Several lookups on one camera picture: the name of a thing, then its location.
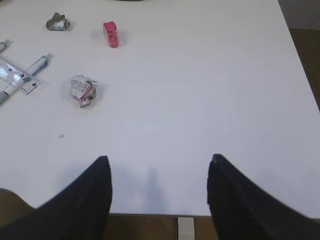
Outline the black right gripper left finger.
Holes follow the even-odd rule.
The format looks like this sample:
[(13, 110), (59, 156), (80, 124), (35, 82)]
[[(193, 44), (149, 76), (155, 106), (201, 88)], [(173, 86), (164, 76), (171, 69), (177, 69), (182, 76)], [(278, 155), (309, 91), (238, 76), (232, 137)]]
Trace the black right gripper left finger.
[(112, 203), (107, 156), (54, 198), (0, 231), (2, 240), (101, 240)]

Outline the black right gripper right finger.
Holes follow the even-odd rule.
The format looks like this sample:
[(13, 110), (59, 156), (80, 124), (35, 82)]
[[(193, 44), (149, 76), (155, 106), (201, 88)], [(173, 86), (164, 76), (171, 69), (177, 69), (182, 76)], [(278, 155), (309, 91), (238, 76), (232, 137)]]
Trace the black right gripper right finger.
[(214, 154), (207, 204), (220, 240), (318, 240), (319, 222), (283, 204)]

